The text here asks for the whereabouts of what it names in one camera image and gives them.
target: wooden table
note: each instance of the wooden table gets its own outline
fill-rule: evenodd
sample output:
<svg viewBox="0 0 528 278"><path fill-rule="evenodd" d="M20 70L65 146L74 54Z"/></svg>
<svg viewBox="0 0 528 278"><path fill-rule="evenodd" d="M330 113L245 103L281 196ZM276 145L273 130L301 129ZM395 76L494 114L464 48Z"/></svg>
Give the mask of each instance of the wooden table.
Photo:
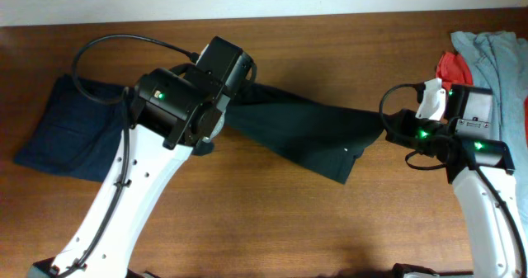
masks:
<svg viewBox="0 0 528 278"><path fill-rule="evenodd" d="M408 12L218 21L160 21L0 29L0 273L23 276L77 230L99 184L12 163L54 80L84 43L135 33L200 51L214 35L242 46L258 82L322 103L376 111L395 84L434 78L452 31L528 36L527 9ZM136 41L98 45L80 74L132 85L179 54ZM417 108L397 92L388 112ZM418 172L384 134L338 184L224 129L216 151L169 182L136 244L135 271L163 277L317 276L386 270L395 262L471 269L463 215L443 171Z"/></svg>

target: green light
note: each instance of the green light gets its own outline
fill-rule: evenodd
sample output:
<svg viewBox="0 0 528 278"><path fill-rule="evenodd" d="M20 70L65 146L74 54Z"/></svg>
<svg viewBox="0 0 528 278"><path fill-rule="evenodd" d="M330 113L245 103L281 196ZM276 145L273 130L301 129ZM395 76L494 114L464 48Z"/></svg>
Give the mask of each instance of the green light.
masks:
<svg viewBox="0 0 528 278"><path fill-rule="evenodd" d="M428 135L429 133L427 133L425 130L420 130L418 132L418 136L420 137L420 139L425 139Z"/></svg>
<svg viewBox="0 0 528 278"><path fill-rule="evenodd" d="M482 143L480 142L475 142L474 145L475 145L475 149L477 150L484 148L484 145L482 145Z"/></svg>

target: folded cloth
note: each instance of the folded cloth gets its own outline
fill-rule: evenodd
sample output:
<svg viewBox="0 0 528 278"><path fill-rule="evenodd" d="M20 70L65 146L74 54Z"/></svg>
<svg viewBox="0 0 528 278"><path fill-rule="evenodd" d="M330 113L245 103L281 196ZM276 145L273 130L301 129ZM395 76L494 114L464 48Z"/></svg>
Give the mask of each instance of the folded cloth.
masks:
<svg viewBox="0 0 528 278"><path fill-rule="evenodd" d="M517 205L528 233L528 148L524 101L528 96L528 42L512 32L475 35L451 34L456 50L464 56L474 85L493 90L492 132L508 145L517 180Z"/></svg>
<svg viewBox="0 0 528 278"><path fill-rule="evenodd" d="M473 85L468 64L460 54L445 52L436 66L436 77L442 79L442 87L449 91L452 83Z"/></svg>
<svg viewBox="0 0 528 278"><path fill-rule="evenodd" d="M99 97L123 87L81 79ZM121 106L82 96L65 75L54 85L39 125L15 163L54 175L103 181L122 131ZM259 84L229 103L226 125L302 167L344 183L357 158L383 131L376 113L320 105Z"/></svg>

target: dark blue fabric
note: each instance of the dark blue fabric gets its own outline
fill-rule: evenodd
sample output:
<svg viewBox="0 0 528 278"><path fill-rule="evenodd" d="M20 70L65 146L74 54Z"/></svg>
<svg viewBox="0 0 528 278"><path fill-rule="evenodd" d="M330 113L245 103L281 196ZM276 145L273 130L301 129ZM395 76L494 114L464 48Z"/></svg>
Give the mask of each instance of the dark blue fabric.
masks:
<svg viewBox="0 0 528 278"><path fill-rule="evenodd" d="M118 97L123 87L81 79L99 97ZM35 133L14 162L38 171L103 181L119 147L121 106L88 100L71 77L57 79Z"/></svg>
<svg viewBox="0 0 528 278"><path fill-rule="evenodd" d="M117 97L123 87L81 80L91 93ZM44 116L15 163L54 175L103 181L122 130L121 106L82 96L65 75L57 80ZM356 159L383 131L378 115L325 106L260 84L229 103L225 123L284 158L345 183Z"/></svg>

